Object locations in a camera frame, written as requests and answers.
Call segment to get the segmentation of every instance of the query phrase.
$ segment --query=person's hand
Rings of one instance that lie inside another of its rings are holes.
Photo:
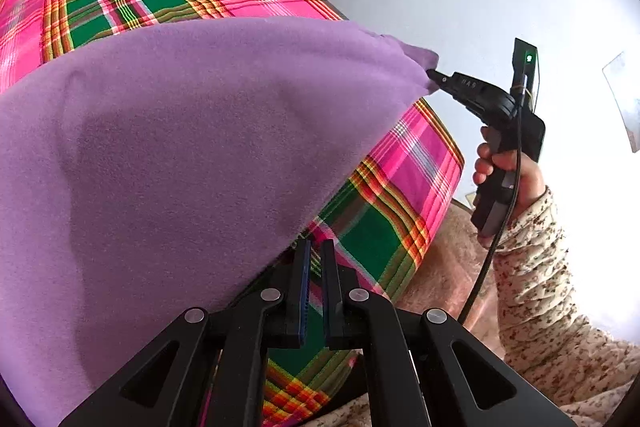
[[[487,140],[488,127],[482,127],[480,133]],[[491,154],[488,143],[481,143],[478,146],[478,156],[476,160],[476,171],[473,180],[476,185],[481,185],[487,176],[494,172],[494,165],[504,171],[514,171],[516,169],[516,151]],[[511,214],[511,219],[516,219],[527,210],[533,203],[540,199],[545,193],[546,185],[542,177],[540,166],[526,154],[522,154],[522,164],[520,165],[520,187],[518,189],[518,200]],[[478,236],[478,241],[484,247],[491,243],[490,237]]]

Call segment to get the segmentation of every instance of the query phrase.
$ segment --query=bed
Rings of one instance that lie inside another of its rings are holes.
[[[269,16],[344,18],[326,0],[0,0],[0,96],[41,65],[96,39],[159,23]],[[417,100],[301,230],[314,245],[309,341],[299,352],[270,353],[265,427],[296,425],[317,413],[356,359],[354,352],[322,347],[319,241],[336,241],[341,263],[356,267],[368,289],[398,301],[445,216],[462,166],[446,128]],[[361,241],[371,227],[377,239]],[[56,390],[51,393],[55,400]]]

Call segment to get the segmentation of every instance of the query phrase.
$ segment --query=black cable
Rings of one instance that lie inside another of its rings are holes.
[[[507,214],[504,216],[504,220],[500,225],[500,229],[498,233],[495,234],[494,240],[491,242],[491,246],[489,247],[489,251],[486,253],[486,257],[484,258],[484,263],[482,263],[482,267],[480,268],[480,273],[476,278],[476,282],[474,283],[474,287],[471,288],[471,292],[469,296],[466,298],[465,305],[462,306],[462,311],[458,316],[458,322],[462,325],[465,324],[466,318],[468,317],[471,308],[473,307],[478,295],[480,294],[480,290],[482,289],[482,284],[484,283],[484,279],[491,268],[491,263],[494,260],[495,251],[498,248],[498,244],[500,243],[500,239],[502,238],[502,234],[504,230],[507,228],[507,224],[511,219],[511,214],[513,214],[513,209],[516,206],[516,201],[518,200],[518,189],[520,188],[520,166],[522,164],[522,105],[518,104],[516,115],[516,135],[518,137],[518,149],[516,152],[516,173],[515,173],[515,181],[513,182],[513,197],[511,198],[511,203],[509,203],[509,208],[507,210]]]

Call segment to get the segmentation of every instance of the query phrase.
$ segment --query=metal screw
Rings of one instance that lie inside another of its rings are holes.
[[[442,324],[447,320],[447,314],[439,308],[427,311],[427,320],[433,324]]]
[[[280,298],[280,290],[277,288],[265,288],[260,292],[263,301],[273,302]]]
[[[369,298],[369,292],[362,288],[355,288],[349,292],[349,298],[352,301],[363,302]]]
[[[189,324],[195,324],[200,322],[204,318],[204,311],[200,308],[191,308],[184,312],[184,320],[186,320]]]

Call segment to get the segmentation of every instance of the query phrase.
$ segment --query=white wall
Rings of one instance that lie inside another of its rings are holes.
[[[630,151],[602,74],[637,42],[640,0],[329,1],[367,28],[434,49],[444,73],[503,88],[513,76],[514,37],[538,47],[541,164],[571,240],[580,303],[597,324],[640,341],[640,153]],[[429,102],[465,155],[456,192],[463,201],[475,189],[479,121],[444,93]]]

